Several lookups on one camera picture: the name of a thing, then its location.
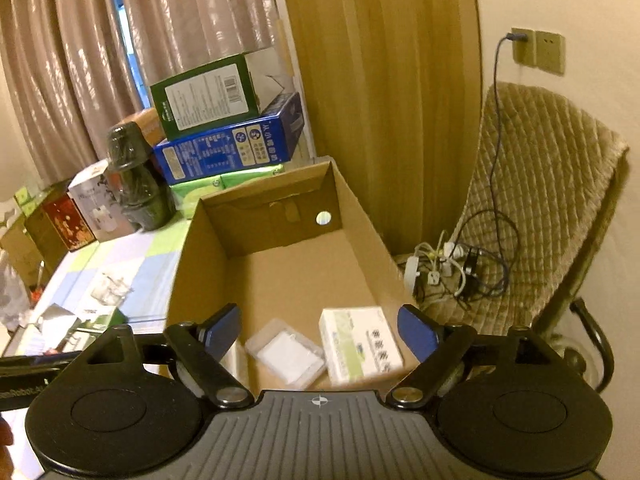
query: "window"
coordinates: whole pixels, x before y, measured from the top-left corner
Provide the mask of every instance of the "window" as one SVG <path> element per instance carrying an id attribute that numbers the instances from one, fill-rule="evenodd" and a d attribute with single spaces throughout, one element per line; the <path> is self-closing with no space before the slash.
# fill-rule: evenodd
<path id="1" fill-rule="evenodd" d="M 138 60 L 133 50 L 133 42 L 131 40 L 131 31 L 129 30 L 129 20 L 127 19 L 127 12 L 124 9 L 124 0 L 113 0 L 113 3 L 118 11 L 118 21 L 120 22 L 120 31 L 122 33 L 122 41 L 124 42 L 125 51 L 127 52 L 127 60 L 129 61 L 129 68 L 133 81 L 136 83 L 140 100 L 145 108 L 151 106 L 149 102 L 149 96 L 146 92 L 145 84 L 142 81 L 140 75 L 140 68 L 138 67 Z"/>

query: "wall socket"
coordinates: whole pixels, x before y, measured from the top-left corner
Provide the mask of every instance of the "wall socket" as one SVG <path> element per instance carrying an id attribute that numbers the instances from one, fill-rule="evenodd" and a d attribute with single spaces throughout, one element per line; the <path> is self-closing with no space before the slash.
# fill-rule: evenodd
<path id="1" fill-rule="evenodd" d="M 564 75 L 564 36 L 530 28 L 513 27 L 511 31 L 524 33 L 528 38 L 511 42 L 514 62 Z"/>

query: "transparent plastic box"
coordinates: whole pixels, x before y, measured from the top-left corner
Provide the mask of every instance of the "transparent plastic box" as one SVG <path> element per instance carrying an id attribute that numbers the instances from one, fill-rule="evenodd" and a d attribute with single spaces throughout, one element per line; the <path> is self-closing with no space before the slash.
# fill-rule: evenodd
<path id="1" fill-rule="evenodd" d="M 293 390 L 305 390 L 325 370 L 322 348 L 279 319 L 268 322 L 244 347 Z"/>

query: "quilted chair cover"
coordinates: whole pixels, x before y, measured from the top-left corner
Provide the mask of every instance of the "quilted chair cover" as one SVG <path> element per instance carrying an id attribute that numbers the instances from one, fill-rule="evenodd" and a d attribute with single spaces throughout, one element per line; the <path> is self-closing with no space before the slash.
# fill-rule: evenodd
<path id="1" fill-rule="evenodd" d="M 615 206 L 616 172 L 625 141 L 565 97 L 544 88 L 498 83 L 502 147 L 494 174 L 497 207 L 516 224 L 520 251 L 499 297 L 468 305 L 455 300 L 426 307 L 438 322 L 465 322 L 480 333 L 505 334 L 514 324 L 557 319 L 577 292 Z M 497 116 L 491 87 L 482 113 L 476 167 L 454 238 L 498 253 L 488 175 L 495 156 Z M 504 255 L 516 235 L 500 222 Z M 481 279 L 497 283 L 502 268 L 480 258 Z"/>

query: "crosshair symbol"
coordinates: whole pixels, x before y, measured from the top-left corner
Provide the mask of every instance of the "crosshair symbol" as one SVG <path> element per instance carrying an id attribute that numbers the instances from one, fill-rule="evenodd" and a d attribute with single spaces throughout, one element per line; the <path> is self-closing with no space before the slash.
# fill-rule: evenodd
<path id="1" fill-rule="evenodd" d="M 330 402 L 329 399 L 323 397 L 322 395 L 318 395 L 311 399 L 311 402 L 314 403 L 318 408 L 322 408 L 326 403 Z"/>

